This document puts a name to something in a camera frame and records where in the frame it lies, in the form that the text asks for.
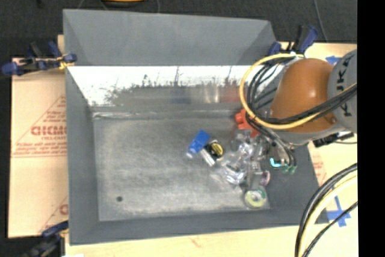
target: blue clamp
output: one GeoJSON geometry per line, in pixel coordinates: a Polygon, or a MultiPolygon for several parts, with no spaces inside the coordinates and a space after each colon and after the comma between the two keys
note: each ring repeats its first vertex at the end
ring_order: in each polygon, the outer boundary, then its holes
{"type": "Polygon", "coordinates": [[[44,54],[36,43],[32,42],[27,49],[26,57],[21,59],[19,64],[15,61],[3,64],[1,66],[1,72],[4,75],[21,76],[35,71],[63,67],[76,62],[78,59],[75,54],[63,55],[53,41],[48,42],[48,49],[50,54],[44,54]]]}
{"type": "Polygon", "coordinates": [[[268,56],[279,54],[282,50],[281,43],[275,41],[269,48],[268,56]]]}
{"type": "Polygon", "coordinates": [[[317,39],[318,31],[313,26],[309,26],[309,31],[307,36],[300,41],[298,52],[304,54],[306,49],[313,45],[314,41],[317,39]]]}
{"type": "Polygon", "coordinates": [[[45,231],[43,231],[42,237],[43,238],[51,237],[55,234],[58,234],[59,232],[65,231],[66,229],[68,229],[68,227],[69,227],[68,221],[62,221],[61,223],[58,223],[46,229],[45,231]]]}
{"type": "Polygon", "coordinates": [[[207,145],[210,138],[211,136],[206,131],[201,129],[189,145],[188,152],[191,154],[197,154],[204,148],[205,145],[207,145]]]}

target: blue object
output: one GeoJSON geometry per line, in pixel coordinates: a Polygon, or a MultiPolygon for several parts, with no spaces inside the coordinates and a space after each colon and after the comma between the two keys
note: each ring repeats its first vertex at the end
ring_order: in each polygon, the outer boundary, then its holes
{"type": "Polygon", "coordinates": [[[336,56],[329,56],[329,57],[326,57],[325,58],[327,62],[329,62],[330,64],[334,65],[336,64],[341,58],[340,57],[336,57],[336,56]]]}
{"type": "Polygon", "coordinates": [[[270,158],[270,165],[271,167],[282,167],[281,163],[277,163],[274,158],[270,158]]]}
{"type": "Polygon", "coordinates": [[[16,62],[6,63],[1,66],[1,72],[4,75],[22,75],[24,71],[17,65],[16,62]]]}
{"type": "MultiPolygon", "coordinates": [[[[329,220],[335,220],[336,218],[338,218],[342,212],[344,210],[342,210],[341,208],[341,204],[339,202],[339,199],[338,199],[338,196],[336,196],[334,198],[334,200],[336,201],[336,205],[337,205],[337,210],[334,210],[334,211],[327,211],[327,216],[328,216],[328,219],[329,220]]],[[[346,215],[344,215],[343,217],[341,217],[339,220],[338,220],[338,226],[339,227],[344,227],[347,225],[346,223],[346,219],[347,218],[351,218],[350,214],[349,213],[346,213],[346,215]]]]}
{"type": "Polygon", "coordinates": [[[317,39],[318,31],[313,26],[309,26],[309,33],[307,34],[306,38],[302,41],[301,45],[298,47],[298,51],[300,53],[305,53],[306,49],[309,48],[309,46],[312,46],[314,41],[317,39]]]}
{"type": "Polygon", "coordinates": [[[272,56],[272,55],[278,54],[278,53],[280,52],[280,50],[281,50],[281,47],[282,47],[282,45],[281,45],[279,42],[275,41],[275,42],[270,46],[268,55],[269,55],[269,56],[272,56]]]}
{"type": "Polygon", "coordinates": [[[63,61],[65,63],[72,63],[72,62],[75,62],[77,59],[78,59],[78,56],[76,56],[75,54],[67,54],[63,56],[63,61]]]}
{"type": "Polygon", "coordinates": [[[208,143],[210,137],[211,136],[206,131],[201,129],[188,147],[188,152],[191,154],[197,154],[208,143]]]}
{"type": "Polygon", "coordinates": [[[59,58],[62,56],[61,51],[59,50],[59,47],[55,44],[54,41],[48,42],[48,49],[51,52],[52,55],[54,55],[55,58],[59,58]]]}
{"type": "Polygon", "coordinates": [[[45,231],[43,231],[42,236],[43,238],[48,238],[52,235],[58,234],[61,231],[65,231],[66,229],[68,229],[68,227],[69,227],[68,221],[62,221],[61,223],[58,223],[46,229],[45,231]]]}
{"type": "Polygon", "coordinates": [[[54,41],[48,42],[48,49],[51,54],[47,57],[36,43],[32,42],[27,49],[26,57],[20,60],[19,64],[14,61],[6,63],[2,65],[1,71],[4,75],[21,76],[39,70],[55,69],[61,67],[62,63],[74,63],[78,59],[75,54],[62,55],[54,41]]]}

